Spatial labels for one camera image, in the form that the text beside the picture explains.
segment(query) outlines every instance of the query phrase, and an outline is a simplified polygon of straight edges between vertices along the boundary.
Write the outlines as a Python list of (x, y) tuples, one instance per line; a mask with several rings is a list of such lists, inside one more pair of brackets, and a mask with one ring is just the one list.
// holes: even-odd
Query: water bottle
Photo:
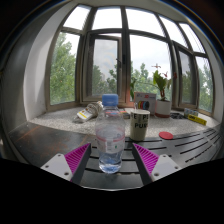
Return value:
[(125, 145), (125, 121), (117, 104), (117, 94), (104, 94), (103, 109), (95, 123), (99, 168), (108, 174), (120, 170)]

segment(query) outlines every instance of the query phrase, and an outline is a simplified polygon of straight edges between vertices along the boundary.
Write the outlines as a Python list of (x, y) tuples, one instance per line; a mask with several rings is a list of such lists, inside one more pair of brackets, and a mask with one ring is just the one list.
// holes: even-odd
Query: window frame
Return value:
[[(99, 101), (101, 100), (102, 96), (92, 96), (92, 95), (88, 95), (88, 91), (87, 91), (87, 81), (89, 82), (89, 79), (92, 80), (92, 76), (88, 77), (88, 64), (91, 63), (92, 64), (92, 60), (93, 57), (90, 59), (89, 58), (89, 49), (90, 47), (94, 49), (95, 44), (90, 43), (90, 41), (97, 40), (97, 39), (102, 39), (102, 40), (115, 40), (118, 41), (118, 45), (117, 45), (117, 53), (118, 53), (118, 59), (120, 61), (122, 61), (122, 33), (121, 33), (121, 37), (114, 37), (114, 36), (104, 36), (104, 35), (100, 35), (100, 34), (110, 34), (110, 33), (120, 33), (120, 29), (113, 29), (115, 30), (115, 32), (111, 32), (109, 31), (109, 29), (106, 29), (105, 32), (102, 32), (102, 30), (91, 30), (87, 33), (87, 38), (86, 38), (86, 47), (85, 47), (85, 58), (84, 58), (84, 66), (83, 66), (83, 82), (82, 82), (82, 89), (83, 89), (83, 97), (82, 97), (82, 101), (83, 102), (92, 102), (92, 101)], [(117, 79), (117, 94), (119, 96), (119, 102), (124, 102), (125, 101), (125, 95), (124, 92), (122, 92), (123, 89), (125, 89), (125, 82), (123, 82), (122, 77), (123, 77), (123, 73), (122, 73), (122, 67), (123, 67), (123, 62), (121, 64), (121, 73), (120, 73), (120, 77), (119, 80)]]
[[(178, 107), (181, 109), (184, 108), (191, 108), (191, 109), (197, 109), (198, 108), (198, 100), (199, 100), (199, 81), (198, 81), (198, 72), (197, 72), (197, 67), (196, 67), (196, 61), (194, 58), (194, 54), (191, 50), (185, 48), (183, 45), (174, 42), (175, 46), (175, 51), (176, 51), (176, 57), (177, 57), (177, 64), (178, 64), (178, 73), (179, 73), (179, 94), (178, 94)], [(192, 93), (193, 90), (196, 89), (195, 91), (195, 104), (193, 103), (185, 103), (182, 101), (182, 91), (183, 91), (183, 85), (182, 85), (182, 66), (181, 66), (181, 59), (180, 59), (180, 54), (179, 52), (182, 52), (183, 54), (186, 54), (187, 56), (190, 57), (191, 63), (192, 63), (192, 72), (193, 76), (196, 80), (196, 82), (192, 86)]]
[[(84, 23), (84, 27), (82, 30), (77, 30), (74, 28), (70, 28), (70, 27), (63, 27), (64, 22), (66, 21), (66, 19), (69, 17), (70, 13), (73, 12), (73, 10), (78, 7), (79, 5), (86, 5), (91, 7), (90, 8), (90, 12), (88, 13), (88, 16), (85, 20)], [(179, 53), (177, 51), (178, 48), (180, 49), (184, 49), (186, 50), (187, 53), (190, 53), (191, 57), (193, 57), (193, 67), (194, 67), (194, 73), (196, 75), (196, 81), (197, 81), (197, 103), (196, 106), (193, 105), (193, 109), (197, 110), (198, 112), (208, 115), (208, 116), (213, 116), (214, 113), (214, 107), (215, 107), (215, 83), (214, 83), (214, 74), (213, 74), (213, 69), (209, 60), (209, 57), (207, 55), (206, 49), (203, 46), (200, 38), (197, 36), (197, 34), (194, 32), (194, 30), (192, 29), (191, 24), (187, 23), (187, 22), (182, 22), (182, 21), (175, 21), (170, 19), (167, 16), (164, 16), (160, 13), (154, 12), (153, 10), (148, 10), (148, 9), (144, 9), (141, 7), (133, 7), (130, 5), (111, 5), (111, 7), (120, 7), (121, 10), (121, 22), (122, 22), (122, 28), (107, 28), (107, 29), (96, 29), (96, 30), (92, 30), (92, 26), (94, 23), (94, 18), (97, 12), (98, 8), (104, 7), (104, 6), (98, 6), (98, 7), (93, 7), (92, 5), (88, 5), (88, 4), (77, 4), (66, 16), (66, 18), (64, 18), (64, 20), (61, 22), (61, 24), (58, 27), (58, 31), (56, 32), (52, 43), (51, 43), (51, 47), (48, 53), (48, 58), (47, 58), (47, 64), (46, 64), (46, 79), (45, 79), (45, 96), (46, 96), (46, 108), (47, 111), (56, 111), (56, 110), (60, 110), (60, 109), (68, 109), (68, 108), (73, 108), (75, 106), (84, 106), (87, 105), (88, 103), (92, 102), (92, 101), (98, 101), (101, 100), (100, 97), (98, 98), (89, 98), (87, 99), (85, 97), (85, 88), (83, 88), (83, 85), (85, 85), (85, 81), (87, 80), (86, 77), (86, 60), (88, 58), (88, 54), (87, 54), (87, 48), (88, 48), (88, 41), (89, 41), (89, 35), (92, 34), (106, 34), (106, 33), (121, 33), (121, 39), (122, 39), (122, 88), (121, 88), (121, 95), (122, 97), (119, 98), (119, 104), (118, 106), (120, 107), (133, 107), (133, 102), (130, 101), (130, 82), (131, 82), (131, 52), (130, 52), (130, 39), (129, 36), (130, 35), (138, 35), (138, 36), (144, 36), (144, 37), (148, 37), (148, 38), (153, 38), (153, 39), (157, 39), (160, 41), (164, 41), (168, 44), (168, 48), (169, 48), (169, 53), (170, 53), (170, 64), (171, 64), (171, 78), (173, 77), (173, 74), (177, 74), (177, 80), (173, 80), (172, 79), (172, 85), (171, 85), (171, 101), (172, 101), (172, 109), (177, 109), (177, 110), (183, 110), (185, 108), (185, 106), (189, 106), (189, 104), (181, 104), (180, 103), (180, 92), (182, 91), (182, 87), (180, 85), (180, 58), (179, 58)], [(160, 36), (154, 33), (150, 33), (150, 32), (146, 32), (146, 31), (140, 31), (140, 30), (132, 30), (129, 29), (128, 27), (128, 18), (127, 18), (127, 14), (126, 14), (126, 7), (128, 8), (135, 8), (135, 9), (139, 9), (139, 10), (144, 10), (144, 11), (148, 11), (149, 13), (152, 13), (156, 16), (162, 31), (164, 33), (164, 36)], [(184, 41), (187, 44), (187, 48), (175, 41), (173, 41), (172, 39), (170, 39), (168, 31), (166, 30), (165, 25), (163, 24), (160, 16), (164, 17), (165, 19), (168, 19), (170, 21), (172, 21), (173, 23), (175, 23), (177, 25), (177, 27), (179, 28)], [(187, 35), (185, 34), (184, 30), (182, 29), (182, 27), (180, 26), (181, 24), (187, 24), (191, 27), (191, 29), (193, 30), (193, 32), (195, 33), (195, 35), (198, 37), (205, 53), (201, 53), (201, 52), (194, 52), (191, 46), (191, 43), (187, 37)], [(54, 51), (54, 47), (55, 47), (55, 43), (57, 41), (57, 37), (59, 35), (60, 32), (67, 32), (67, 33), (71, 33), (71, 34), (76, 34), (76, 35), (80, 35), (80, 40), (79, 40), (79, 45), (78, 45), (78, 50), (77, 50), (77, 56), (76, 56), (76, 68), (75, 68), (75, 101), (73, 102), (68, 102), (68, 103), (61, 103), (61, 104), (56, 104), (56, 105), (50, 105), (50, 71), (51, 71), (51, 59), (52, 59), (52, 55), (53, 55), (53, 51)], [(208, 112), (208, 111), (204, 111), (202, 109), (198, 108), (199, 105), (199, 75), (198, 75), (198, 69), (197, 69), (197, 64), (196, 64), (196, 56), (200, 56), (200, 57), (204, 57), (208, 60), (209, 62), (209, 66), (210, 66), (210, 70), (211, 70), (211, 76), (212, 76), (212, 82), (213, 82), (213, 106), (212, 106), (212, 112)]]

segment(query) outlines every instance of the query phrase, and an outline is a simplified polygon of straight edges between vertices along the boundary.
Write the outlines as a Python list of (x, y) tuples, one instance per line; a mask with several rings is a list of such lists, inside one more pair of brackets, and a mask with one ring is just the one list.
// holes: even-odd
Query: pink triangle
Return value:
[(133, 145), (141, 157), (141, 160), (144, 163), (148, 173), (151, 174), (159, 159), (159, 155), (135, 143), (133, 143)]
[(82, 160), (82, 157), (89, 145), (90, 143), (87, 143), (64, 155), (72, 173), (74, 173), (79, 166), (80, 161)]

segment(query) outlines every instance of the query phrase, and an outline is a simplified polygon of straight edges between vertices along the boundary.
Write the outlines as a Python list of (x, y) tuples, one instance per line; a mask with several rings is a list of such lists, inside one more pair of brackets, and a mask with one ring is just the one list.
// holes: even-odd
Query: cup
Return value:
[(142, 141), (145, 139), (147, 133), (150, 112), (134, 109), (130, 114), (130, 138), (135, 141)]

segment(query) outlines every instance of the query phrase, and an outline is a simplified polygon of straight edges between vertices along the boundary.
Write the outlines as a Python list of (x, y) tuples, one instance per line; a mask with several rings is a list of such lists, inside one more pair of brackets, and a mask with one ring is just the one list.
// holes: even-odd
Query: bottle cap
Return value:
[(103, 94), (102, 104), (103, 106), (117, 106), (118, 95), (117, 94)]

